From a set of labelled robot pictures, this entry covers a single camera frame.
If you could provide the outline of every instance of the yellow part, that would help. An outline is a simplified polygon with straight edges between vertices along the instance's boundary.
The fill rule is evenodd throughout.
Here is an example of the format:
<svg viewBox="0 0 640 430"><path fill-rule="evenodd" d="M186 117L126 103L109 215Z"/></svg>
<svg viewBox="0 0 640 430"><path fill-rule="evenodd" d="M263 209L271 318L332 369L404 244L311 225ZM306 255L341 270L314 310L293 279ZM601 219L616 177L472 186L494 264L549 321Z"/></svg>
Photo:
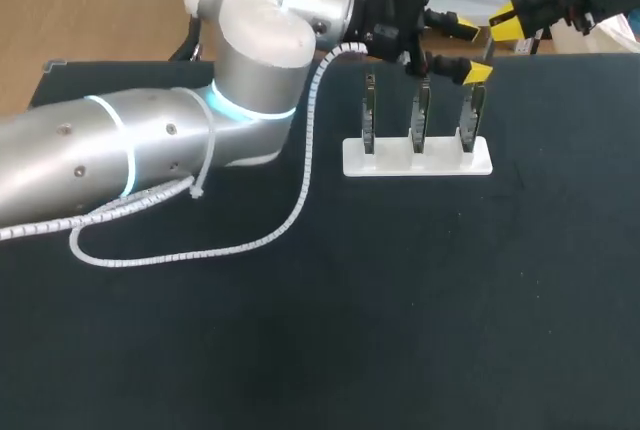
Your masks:
<svg viewBox="0 0 640 430"><path fill-rule="evenodd" d="M496 13L492 17L489 17L489 20L493 20L494 18L498 18L499 16L509 12L513 12L513 2L511 0L509 0L509 3L507 3L504 7L498 10L498 13Z"/></svg>
<svg viewBox="0 0 640 430"><path fill-rule="evenodd" d="M467 75L463 85L486 82L491 72L493 72L493 67L483 65L482 63L471 62L471 71L469 75Z"/></svg>
<svg viewBox="0 0 640 430"><path fill-rule="evenodd" d="M478 36L478 34L480 33L480 27L474 25L473 23L471 23L469 20L467 20L466 18L462 18L462 17L458 17L458 23L460 25L464 25L465 27L469 27L469 28L473 28L476 31L475 36L473 37L473 40L476 39L476 37Z"/></svg>
<svg viewBox="0 0 640 430"><path fill-rule="evenodd" d="M524 30L522 30L518 17L513 17L491 27L491 36L496 42L522 40L524 39Z"/></svg>

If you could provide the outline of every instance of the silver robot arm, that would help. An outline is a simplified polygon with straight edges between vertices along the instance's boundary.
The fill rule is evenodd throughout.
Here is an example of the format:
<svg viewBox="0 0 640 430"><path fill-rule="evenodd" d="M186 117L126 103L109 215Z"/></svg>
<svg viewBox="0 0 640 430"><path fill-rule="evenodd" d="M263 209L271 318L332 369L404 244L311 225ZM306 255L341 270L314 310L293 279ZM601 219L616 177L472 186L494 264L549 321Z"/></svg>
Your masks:
<svg viewBox="0 0 640 430"><path fill-rule="evenodd" d="M186 0L190 11L193 1ZM316 48L310 22L322 22L331 46L349 0L197 1L218 27L211 85L87 96L0 124L0 226L85 213L196 175L210 138L213 168L279 154ZM296 11L283 12L286 5ZM309 12L314 5L317 18Z"/></svg>

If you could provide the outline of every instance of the black mat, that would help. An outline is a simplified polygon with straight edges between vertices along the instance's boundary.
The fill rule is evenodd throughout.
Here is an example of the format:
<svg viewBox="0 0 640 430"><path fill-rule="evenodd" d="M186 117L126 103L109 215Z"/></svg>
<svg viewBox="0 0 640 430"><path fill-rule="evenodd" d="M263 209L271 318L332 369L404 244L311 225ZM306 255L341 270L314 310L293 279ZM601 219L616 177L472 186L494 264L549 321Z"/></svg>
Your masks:
<svg viewBox="0 0 640 430"><path fill-rule="evenodd" d="M33 103L210 78L56 66ZM0 245L0 428L640 428L640 60L499 61L488 178L343 177L362 79L328 72L307 206L266 248L109 272L66 235ZM406 109L402 72L378 80L381 110ZM432 131L453 132L461 94L434 91ZM123 258L262 236L297 196L303 128L299 112L274 164L216 173L203 201L84 246Z"/></svg>

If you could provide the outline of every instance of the white spiral cable wrap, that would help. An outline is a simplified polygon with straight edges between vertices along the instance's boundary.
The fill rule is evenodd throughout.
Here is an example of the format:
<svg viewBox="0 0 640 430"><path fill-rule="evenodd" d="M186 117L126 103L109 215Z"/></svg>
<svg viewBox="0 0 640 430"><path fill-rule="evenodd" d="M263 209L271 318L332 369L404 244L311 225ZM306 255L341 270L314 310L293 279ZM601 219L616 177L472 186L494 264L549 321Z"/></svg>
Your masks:
<svg viewBox="0 0 640 430"><path fill-rule="evenodd" d="M57 220L50 220L48 222L31 223L25 225L16 225L13 227L7 227L0 229L0 241L10 240L13 238L26 237L31 235L42 235L46 233L60 232L71 229L71 235L69 236L69 246L73 254L83 262L91 265L107 268L124 268L124 267L140 267L146 265L158 265L161 263L177 262L181 260L196 260L201 258L220 257L225 255L234 255L238 253L248 252L259 247L263 247L285 233L296 221L302 211L305 200L309 193L309 186L311 184L311 165L313 157L313 129L314 118L316 110L316 100L318 97L318 89L320 87L320 81L327 67L335 60L339 55L344 53L358 53L362 55L367 54L367 47L362 43L344 43L334 48L327 56L320 62L313 79L311 80L311 86L309 88L309 100L307 103L307 131L306 131L306 145L305 145L305 157L304 157L304 172L302 176L302 187L298 200L291 211L291 214L276 230L270 234L249 243L241 245L235 245L227 248L218 248L211 250L201 250L194 252L176 253L172 255L161 255L148 258L137 258L131 260L111 260L91 257L84 253L78 244L78 237L80 231L90 225L97 225L100 223L116 220L118 218L132 215L147 208L151 208L161 202L169 200L170 198L178 195L179 193L192 188L192 196L197 198L202 192L198 189L198 185L193 185L195 179L188 177L181 181L172 181L151 188L137 192L128 197L120 198L108 203L93 212L71 218L61 218ZM210 144L207 148L206 162L211 161L213 155L213 130L211 130ZM198 177L198 183L202 185L208 167L203 165L203 168Z"/></svg>

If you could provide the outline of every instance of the white stand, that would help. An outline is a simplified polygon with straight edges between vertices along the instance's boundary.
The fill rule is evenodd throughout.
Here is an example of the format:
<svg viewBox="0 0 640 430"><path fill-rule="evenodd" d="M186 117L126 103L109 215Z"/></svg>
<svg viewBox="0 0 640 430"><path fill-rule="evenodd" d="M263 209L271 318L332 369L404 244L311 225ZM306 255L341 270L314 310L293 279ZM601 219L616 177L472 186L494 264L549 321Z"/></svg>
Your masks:
<svg viewBox="0 0 640 430"><path fill-rule="evenodd" d="M477 137L473 153L464 153L459 130L453 137L427 137L420 154L413 152L410 137L376 138L373 155L364 153L362 138L347 138L342 158L347 177L442 177L493 171L487 141Z"/></svg>

